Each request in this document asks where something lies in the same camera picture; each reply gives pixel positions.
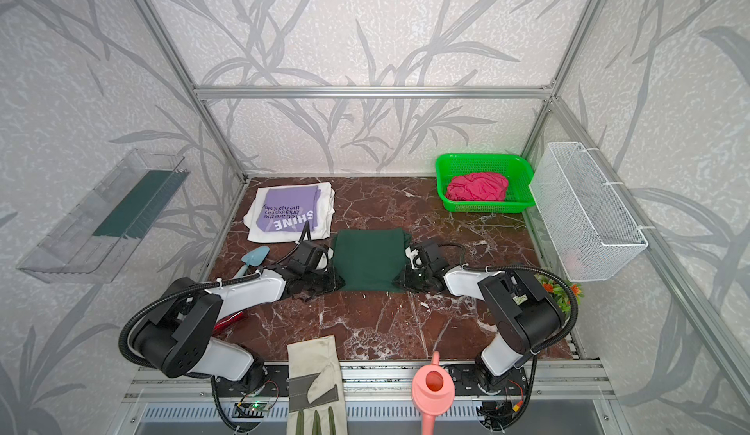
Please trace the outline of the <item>dark green t-shirt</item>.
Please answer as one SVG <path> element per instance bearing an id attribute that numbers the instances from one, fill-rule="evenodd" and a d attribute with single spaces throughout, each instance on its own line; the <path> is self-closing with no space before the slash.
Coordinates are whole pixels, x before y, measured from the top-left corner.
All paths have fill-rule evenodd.
<path id="1" fill-rule="evenodd" d="M 344 292 L 402 292 L 398 285 L 409 260 L 412 236 L 400 228 L 340 230 L 334 238 L 333 268 Z"/>

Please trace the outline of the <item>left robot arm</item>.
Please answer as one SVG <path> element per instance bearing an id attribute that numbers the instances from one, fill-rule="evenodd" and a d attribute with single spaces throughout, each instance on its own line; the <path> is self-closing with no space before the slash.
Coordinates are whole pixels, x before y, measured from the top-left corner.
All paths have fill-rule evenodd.
<path id="1" fill-rule="evenodd" d="M 221 327 L 254 306 L 295 294 L 313 298 L 342 286 L 334 273 L 332 249 L 313 241 L 310 226 L 304 226 L 281 259 L 268 260 L 267 255 L 267 248 L 246 253 L 229 280 L 174 281 L 124 325 L 118 338 L 121 355 L 168 378 L 208 378 L 242 393 L 259 391 L 268 379 L 263 359 L 217 339 Z"/>

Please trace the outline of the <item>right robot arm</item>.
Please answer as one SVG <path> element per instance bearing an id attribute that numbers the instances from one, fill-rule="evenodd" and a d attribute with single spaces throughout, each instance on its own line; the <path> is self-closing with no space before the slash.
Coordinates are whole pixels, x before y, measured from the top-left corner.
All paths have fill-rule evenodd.
<path id="1" fill-rule="evenodd" d="M 396 284 L 410 292 L 444 292 L 484 303 L 496 335 L 475 360 L 472 384 L 485 394 L 498 394 L 511 382 L 521 382 L 527 361 L 535 362 L 571 333 L 581 290 L 534 266 L 452 265 L 443 255 L 445 246 L 435 240 L 408 246 L 407 265 Z"/>

